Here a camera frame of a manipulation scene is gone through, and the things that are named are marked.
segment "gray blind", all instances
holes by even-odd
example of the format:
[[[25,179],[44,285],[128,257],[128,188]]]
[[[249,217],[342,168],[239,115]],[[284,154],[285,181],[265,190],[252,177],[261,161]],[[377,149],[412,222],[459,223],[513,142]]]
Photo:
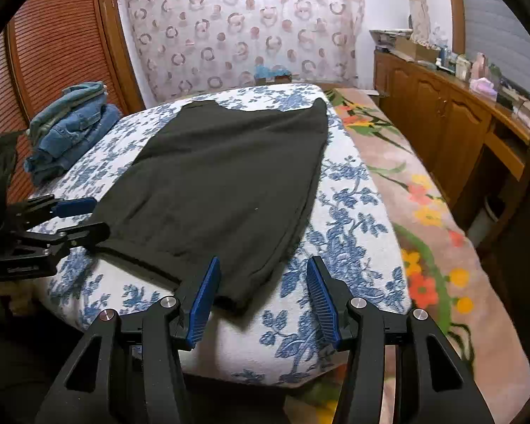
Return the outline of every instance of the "gray blind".
[[[484,53],[530,92],[530,36],[502,0],[464,0],[467,58]]]

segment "ribbed blue pad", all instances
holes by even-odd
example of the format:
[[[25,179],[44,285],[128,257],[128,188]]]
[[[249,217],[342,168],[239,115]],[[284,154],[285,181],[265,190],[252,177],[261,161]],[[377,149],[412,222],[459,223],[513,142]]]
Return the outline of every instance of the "ribbed blue pad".
[[[308,291],[314,304],[314,311],[320,321],[324,339],[337,349],[341,342],[340,331],[338,329],[337,312],[328,294],[328,289],[318,271],[313,260],[308,260],[306,267],[306,281]]]
[[[216,257],[212,259],[202,285],[196,295],[193,308],[190,311],[189,332],[187,334],[187,343],[193,349],[198,341],[201,340],[204,328],[210,316],[210,309],[214,302],[214,296],[220,283],[220,262]]]
[[[84,215],[85,213],[92,213],[96,207],[96,199],[82,198],[74,199],[73,201],[59,201],[51,210],[54,216],[59,218],[66,218],[73,215]]]

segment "patterned curtain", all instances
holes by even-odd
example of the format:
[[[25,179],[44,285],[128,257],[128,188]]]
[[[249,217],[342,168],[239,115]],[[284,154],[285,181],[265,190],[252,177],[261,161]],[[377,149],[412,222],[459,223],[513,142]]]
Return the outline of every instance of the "patterned curtain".
[[[430,39],[430,16],[426,0],[409,0],[414,32],[413,41],[426,45]]]
[[[126,0],[159,102],[255,83],[258,67],[353,84],[365,0]]]

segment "trash can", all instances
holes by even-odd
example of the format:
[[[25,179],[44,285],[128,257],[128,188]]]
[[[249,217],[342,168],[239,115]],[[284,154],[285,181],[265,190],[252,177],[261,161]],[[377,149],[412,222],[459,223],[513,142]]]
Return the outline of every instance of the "trash can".
[[[483,208],[473,220],[467,237],[477,247],[487,236],[505,209],[505,203],[496,196],[486,196]]]

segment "blue gripper pad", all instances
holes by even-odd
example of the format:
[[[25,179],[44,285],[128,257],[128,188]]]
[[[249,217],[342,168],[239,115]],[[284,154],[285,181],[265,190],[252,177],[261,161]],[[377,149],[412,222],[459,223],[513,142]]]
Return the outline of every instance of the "blue gripper pad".
[[[204,333],[204,328],[210,316],[210,309],[220,284],[220,275],[220,261],[217,257],[214,257],[206,271],[206,276],[202,280],[189,314],[189,330],[186,342],[191,349],[201,340]]]
[[[84,215],[85,213],[92,213],[96,207],[96,199],[82,198],[73,199],[72,201],[59,201],[51,210],[54,216],[66,218],[74,215]]]
[[[324,339],[337,351],[347,351],[357,336],[357,323],[348,317],[352,293],[342,280],[330,276],[321,257],[312,257],[306,266],[306,281],[312,308],[318,316]]]

